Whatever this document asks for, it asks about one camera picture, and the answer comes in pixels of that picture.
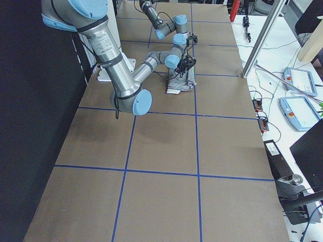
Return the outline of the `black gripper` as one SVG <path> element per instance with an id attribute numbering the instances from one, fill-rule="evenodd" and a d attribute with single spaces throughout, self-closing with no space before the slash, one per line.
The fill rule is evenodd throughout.
<path id="1" fill-rule="evenodd" d="M 189 71 L 196 64 L 196 59 L 192 57 L 185 57 L 181 59 L 177 65 L 176 72 L 177 73 L 185 73 Z"/>

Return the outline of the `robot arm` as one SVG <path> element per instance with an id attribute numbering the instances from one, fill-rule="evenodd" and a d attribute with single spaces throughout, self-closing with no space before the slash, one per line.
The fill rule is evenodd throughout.
<path id="1" fill-rule="evenodd" d="M 107 71 L 113 85 L 111 104 L 116 113 L 146 114 L 152 104 L 151 93 L 142 88 L 143 81 L 158 67 L 165 65 L 176 77 L 187 77 L 196 60 L 189 54 L 197 36 L 188 33 L 186 15 L 177 15 L 165 23 L 153 8 L 154 1 L 140 1 L 143 13 L 152 23 L 158 39 L 172 32 L 173 46 L 166 51 L 153 51 L 134 72 L 126 64 L 108 27 L 107 1 L 42 1 L 42 19 L 46 26 L 78 32 L 88 39 L 99 64 Z"/>
<path id="2" fill-rule="evenodd" d="M 157 13 L 153 4 L 157 1 L 139 1 L 142 12 L 152 23 L 155 35 L 158 40 L 164 39 L 173 32 L 184 34 L 186 39 L 189 37 L 188 20 L 186 15 L 170 17 L 165 12 Z"/>

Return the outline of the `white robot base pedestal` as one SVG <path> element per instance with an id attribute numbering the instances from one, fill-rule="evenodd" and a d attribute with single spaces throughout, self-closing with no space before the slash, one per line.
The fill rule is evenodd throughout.
<path id="1" fill-rule="evenodd" d="M 135 59 L 129 59 L 127 56 L 123 53 L 122 47 L 121 47 L 121 42 L 120 42 L 120 36 L 119 36 L 119 30 L 117 26 L 117 21 L 116 21 L 116 15 L 115 15 L 115 8 L 112 0 L 108 0 L 108 11 L 107 11 L 107 16 L 108 16 L 108 23 L 107 26 L 114 38 L 115 43 L 117 44 L 117 47 L 119 51 L 121 52 L 123 58 L 125 59 L 126 65 L 131 73 L 134 72 L 136 60 Z M 104 68 L 100 68 L 97 76 L 98 81 L 100 82 L 110 82 L 111 79 L 106 72 Z"/>

